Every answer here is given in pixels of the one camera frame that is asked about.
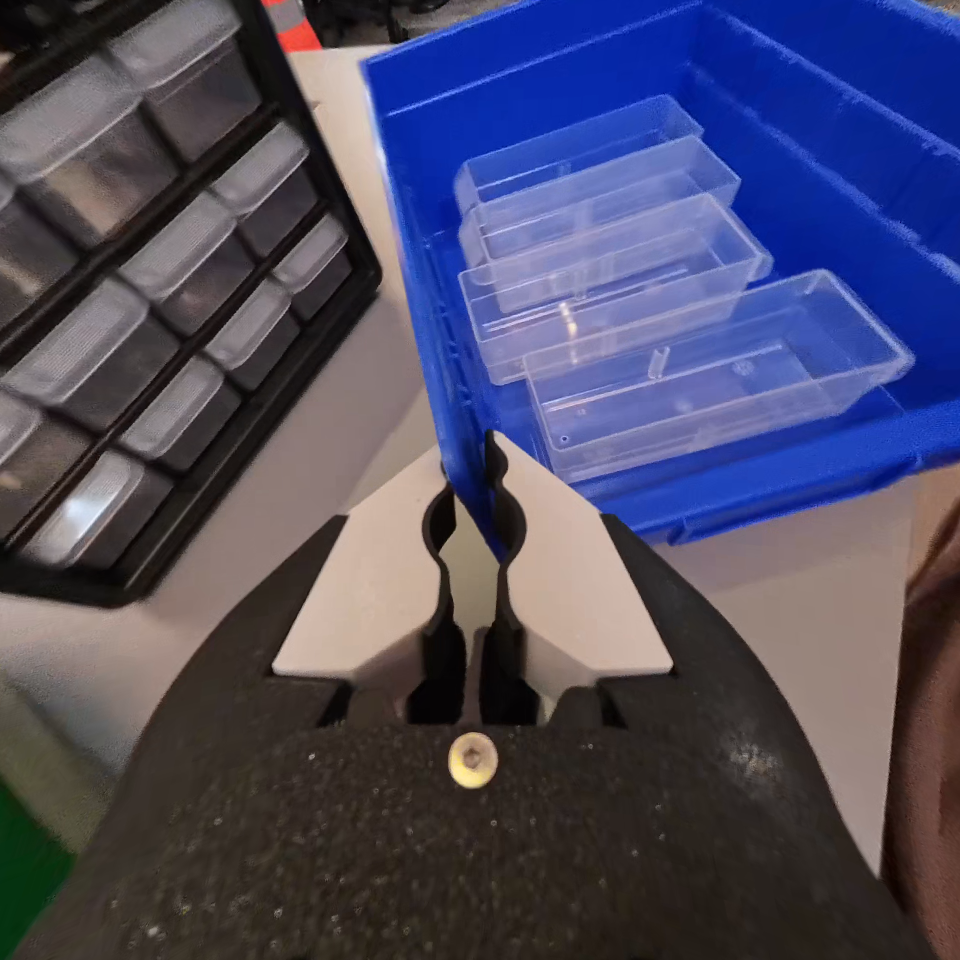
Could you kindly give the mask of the orange reflective vest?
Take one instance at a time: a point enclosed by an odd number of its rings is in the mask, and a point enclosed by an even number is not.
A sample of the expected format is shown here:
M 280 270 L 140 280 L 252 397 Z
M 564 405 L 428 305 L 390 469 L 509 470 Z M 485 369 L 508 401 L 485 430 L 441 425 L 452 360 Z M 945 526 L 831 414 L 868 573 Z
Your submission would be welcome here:
M 262 1 L 261 4 L 285 54 L 313 53 L 323 49 L 307 19 L 304 2 Z

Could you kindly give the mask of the clear plastic drawer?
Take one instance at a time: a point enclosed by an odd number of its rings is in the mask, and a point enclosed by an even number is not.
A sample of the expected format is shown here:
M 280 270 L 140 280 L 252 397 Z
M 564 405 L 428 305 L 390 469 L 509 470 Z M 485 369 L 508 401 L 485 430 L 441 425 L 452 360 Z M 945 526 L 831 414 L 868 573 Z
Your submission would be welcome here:
M 466 160 L 454 198 L 465 217 L 482 203 L 704 131 L 672 96 L 654 95 Z
M 522 357 L 551 470 L 574 484 L 846 413 L 915 356 L 810 270 Z
M 742 292 L 774 266 L 736 212 L 699 194 L 463 270 L 466 315 L 490 382 L 528 354 Z
M 729 207 L 740 185 L 711 147 L 685 136 L 481 200 L 458 239 L 474 269 L 701 194 Z

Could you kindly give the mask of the blue plastic bin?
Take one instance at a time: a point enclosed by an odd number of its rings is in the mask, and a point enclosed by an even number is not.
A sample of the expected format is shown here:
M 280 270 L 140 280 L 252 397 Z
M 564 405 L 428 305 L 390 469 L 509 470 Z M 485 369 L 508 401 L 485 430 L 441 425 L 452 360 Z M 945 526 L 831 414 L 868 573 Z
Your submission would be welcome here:
M 958 18 L 918 2 L 522 2 L 363 64 L 442 461 L 496 552 L 484 436 L 546 462 L 522 383 L 480 360 L 461 164 L 652 95 L 741 177 L 777 278 L 832 271 L 913 368 L 826 421 L 577 486 L 650 544 L 870 496 L 958 462 Z

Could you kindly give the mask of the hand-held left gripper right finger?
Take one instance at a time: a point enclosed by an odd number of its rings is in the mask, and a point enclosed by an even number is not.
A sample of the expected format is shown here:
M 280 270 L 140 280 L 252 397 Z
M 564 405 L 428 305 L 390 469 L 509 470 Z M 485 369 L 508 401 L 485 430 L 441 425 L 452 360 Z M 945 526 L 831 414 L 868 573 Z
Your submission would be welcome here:
M 504 556 L 482 650 L 482 721 L 534 725 L 545 701 L 607 679 L 666 676 L 673 658 L 604 515 L 499 431 L 486 481 Z

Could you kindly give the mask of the person's brown clothing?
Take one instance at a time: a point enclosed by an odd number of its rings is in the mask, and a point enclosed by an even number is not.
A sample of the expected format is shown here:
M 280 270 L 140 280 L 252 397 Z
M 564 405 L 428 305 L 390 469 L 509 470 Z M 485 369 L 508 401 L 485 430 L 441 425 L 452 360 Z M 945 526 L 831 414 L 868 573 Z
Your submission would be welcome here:
M 939 958 L 959 957 L 959 505 L 908 581 L 881 877 Z

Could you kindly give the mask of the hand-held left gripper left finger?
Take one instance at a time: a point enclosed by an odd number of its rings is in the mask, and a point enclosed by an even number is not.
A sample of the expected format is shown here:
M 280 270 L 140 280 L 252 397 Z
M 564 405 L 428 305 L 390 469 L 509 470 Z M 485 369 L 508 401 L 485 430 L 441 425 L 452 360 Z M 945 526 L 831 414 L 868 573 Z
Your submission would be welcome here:
M 456 528 L 439 450 L 428 450 L 341 522 L 272 664 L 279 677 L 381 692 L 411 724 L 462 717 L 462 631 L 442 549 Z

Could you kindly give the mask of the green plastic bin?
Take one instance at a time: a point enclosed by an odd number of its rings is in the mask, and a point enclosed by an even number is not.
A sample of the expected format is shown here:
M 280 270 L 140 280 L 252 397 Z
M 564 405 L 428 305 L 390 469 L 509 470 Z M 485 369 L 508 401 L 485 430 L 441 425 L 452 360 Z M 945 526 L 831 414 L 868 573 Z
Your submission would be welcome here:
M 10 958 L 70 875 L 75 855 L 1 782 L 1 958 Z

